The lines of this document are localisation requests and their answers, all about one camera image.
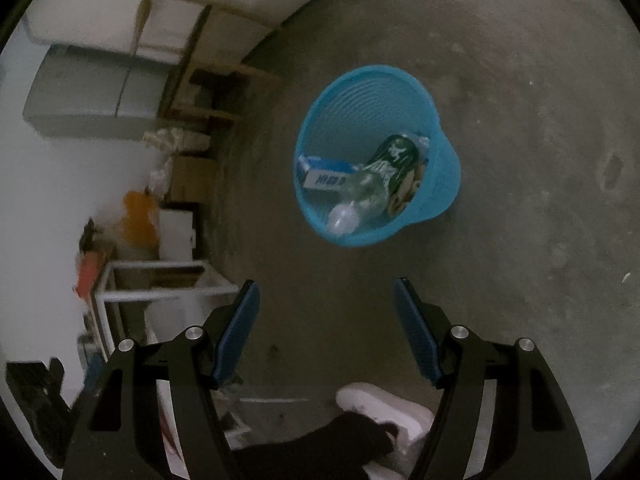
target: white shoe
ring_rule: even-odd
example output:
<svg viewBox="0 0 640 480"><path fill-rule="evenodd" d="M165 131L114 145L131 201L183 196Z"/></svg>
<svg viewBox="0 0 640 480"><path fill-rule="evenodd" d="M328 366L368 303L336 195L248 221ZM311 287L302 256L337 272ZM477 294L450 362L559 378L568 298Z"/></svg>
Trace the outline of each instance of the white shoe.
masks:
<svg viewBox="0 0 640 480"><path fill-rule="evenodd" d="M382 388L368 383L353 383L338 390L335 402L345 412L357 412L381 424L391 422L398 427L398 449L408 448L424 438L433 424L430 410L396 397Z"/></svg>
<svg viewBox="0 0 640 480"><path fill-rule="evenodd" d="M362 468L369 477L369 480L405 480L404 476L400 473L382 467L376 462L369 462L367 465L362 466Z"/></svg>

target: silver screw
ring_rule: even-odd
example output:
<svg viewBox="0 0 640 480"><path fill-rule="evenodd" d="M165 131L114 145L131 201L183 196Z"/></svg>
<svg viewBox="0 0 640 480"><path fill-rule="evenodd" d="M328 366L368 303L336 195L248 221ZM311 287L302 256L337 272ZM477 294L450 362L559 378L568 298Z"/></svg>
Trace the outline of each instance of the silver screw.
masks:
<svg viewBox="0 0 640 480"><path fill-rule="evenodd" d="M194 340L194 339L200 339L203 333L204 332L199 326L192 326L191 328L187 329L187 332L185 332L184 335L187 336L187 339Z"/></svg>
<svg viewBox="0 0 640 480"><path fill-rule="evenodd" d="M133 339L123 339L118 345L118 350L128 352L133 348Z"/></svg>
<svg viewBox="0 0 640 480"><path fill-rule="evenodd" d="M520 348L522 348L525 352L531 352L536 347L536 344L531 339L528 339L526 337L520 339L518 341L518 344L520 345Z"/></svg>
<svg viewBox="0 0 640 480"><path fill-rule="evenodd" d="M469 337L469 330L463 326L456 325L451 327L451 335L456 339L466 339Z"/></svg>

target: blue basket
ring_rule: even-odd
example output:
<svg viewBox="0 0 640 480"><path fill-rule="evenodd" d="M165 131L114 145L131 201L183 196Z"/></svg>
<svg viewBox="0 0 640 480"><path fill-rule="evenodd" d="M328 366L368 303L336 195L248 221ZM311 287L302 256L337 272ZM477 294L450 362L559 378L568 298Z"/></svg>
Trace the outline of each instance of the blue basket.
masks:
<svg viewBox="0 0 640 480"><path fill-rule="evenodd" d="M337 193L303 189L296 174L300 155L361 164L370 159L388 136L415 132L430 139L424 180L414 199L397 217L380 215L351 235L337 237L326 228ZM444 212L460 187L460 162L429 93L403 70L384 65L364 66L331 83L312 105L298 135L293 179L296 199L316 233L345 247L371 245L403 227Z"/></svg>

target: black pants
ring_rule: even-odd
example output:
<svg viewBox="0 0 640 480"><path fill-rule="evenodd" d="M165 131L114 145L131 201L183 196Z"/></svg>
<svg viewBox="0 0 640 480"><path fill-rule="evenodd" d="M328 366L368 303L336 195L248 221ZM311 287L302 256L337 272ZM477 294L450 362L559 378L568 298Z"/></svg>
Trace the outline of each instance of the black pants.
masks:
<svg viewBox="0 0 640 480"><path fill-rule="evenodd" d="M386 432L359 413L344 413L291 442L262 444L234 452L246 480L367 480L362 466L394 450Z"/></svg>

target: plastic bottle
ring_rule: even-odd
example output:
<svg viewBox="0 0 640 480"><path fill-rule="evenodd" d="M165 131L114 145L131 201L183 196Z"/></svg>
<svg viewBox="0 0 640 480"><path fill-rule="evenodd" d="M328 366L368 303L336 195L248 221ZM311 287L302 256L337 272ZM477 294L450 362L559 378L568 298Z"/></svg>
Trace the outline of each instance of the plastic bottle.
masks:
<svg viewBox="0 0 640 480"><path fill-rule="evenodd" d="M329 231L349 235L379 216L406 174L427 158L428 150L425 136L403 133L387 137L369 162L350 174L340 188L340 203L329 213Z"/></svg>

